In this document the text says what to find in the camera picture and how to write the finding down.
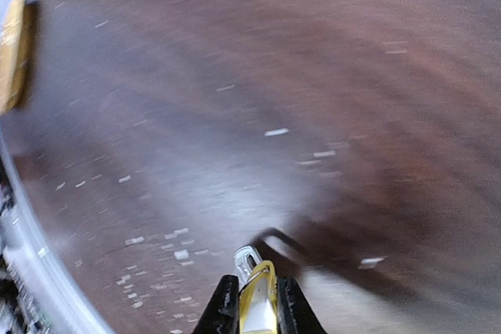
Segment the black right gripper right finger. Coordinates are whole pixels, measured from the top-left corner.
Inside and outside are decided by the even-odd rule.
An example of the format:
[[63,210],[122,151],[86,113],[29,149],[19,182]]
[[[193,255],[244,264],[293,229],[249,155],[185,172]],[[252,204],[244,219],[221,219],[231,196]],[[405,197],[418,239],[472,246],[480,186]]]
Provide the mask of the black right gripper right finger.
[[278,278],[277,293],[280,333],[326,334],[295,278]]

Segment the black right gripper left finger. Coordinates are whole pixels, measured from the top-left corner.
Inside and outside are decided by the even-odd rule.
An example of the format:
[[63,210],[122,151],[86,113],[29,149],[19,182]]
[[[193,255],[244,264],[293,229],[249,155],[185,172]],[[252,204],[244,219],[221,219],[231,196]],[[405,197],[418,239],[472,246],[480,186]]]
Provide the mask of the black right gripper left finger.
[[235,275],[221,277],[193,334],[236,334],[239,331],[239,287]]

